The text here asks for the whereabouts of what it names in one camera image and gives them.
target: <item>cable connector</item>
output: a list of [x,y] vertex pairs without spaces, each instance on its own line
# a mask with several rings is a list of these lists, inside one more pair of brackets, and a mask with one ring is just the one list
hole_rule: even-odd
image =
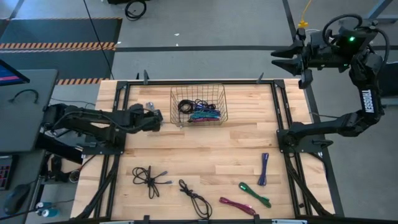
[[300,21],[300,23],[298,24],[298,28],[306,28],[308,27],[308,23],[305,22],[303,19]]

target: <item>yellow cable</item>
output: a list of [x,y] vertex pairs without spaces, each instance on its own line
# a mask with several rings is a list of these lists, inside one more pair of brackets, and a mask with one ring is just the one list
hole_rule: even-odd
[[308,23],[304,21],[304,14],[307,11],[308,7],[311,5],[311,2],[312,2],[312,0],[309,0],[307,5],[305,6],[305,9],[303,11],[303,14],[301,15],[301,21],[298,24],[298,27],[307,27],[308,26]]

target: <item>black floor mat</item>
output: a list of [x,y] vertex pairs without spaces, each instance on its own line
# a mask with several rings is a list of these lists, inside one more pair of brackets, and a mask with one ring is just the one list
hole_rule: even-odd
[[[93,19],[110,65],[120,18]],[[110,78],[89,19],[13,19],[0,38],[0,58],[16,69],[58,70],[58,84],[92,84]]]

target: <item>monitor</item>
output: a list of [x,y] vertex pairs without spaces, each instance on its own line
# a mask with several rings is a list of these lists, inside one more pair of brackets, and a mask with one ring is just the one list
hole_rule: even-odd
[[0,59],[0,86],[29,83],[30,80]]

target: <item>orange striped tape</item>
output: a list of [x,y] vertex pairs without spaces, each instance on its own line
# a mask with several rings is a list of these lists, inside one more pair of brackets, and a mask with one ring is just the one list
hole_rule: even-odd
[[[12,20],[78,20],[78,19],[90,19],[89,17],[75,17],[75,18],[30,18],[30,19],[24,19],[24,18],[17,18],[17,19],[12,19]],[[123,19],[122,17],[92,17],[92,19]]]
[[109,78],[67,78],[58,80],[57,85],[100,84],[102,80],[109,80]]
[[[80,48],[80,49],[48,49],[48,50],[0,50],[1,53],[42,53],[42,52],[77,52],[77,51],[87,51],[87,50],[101,50],[101,47],[95,48]],[[113,50],[114,47],[103,47],[103,50]]]
[[[115,47],[114,42],[101,42],[103,48]],[[75,49],[100,48],[99,42],[71,42],[71,43],[1,43],[0,49]]]

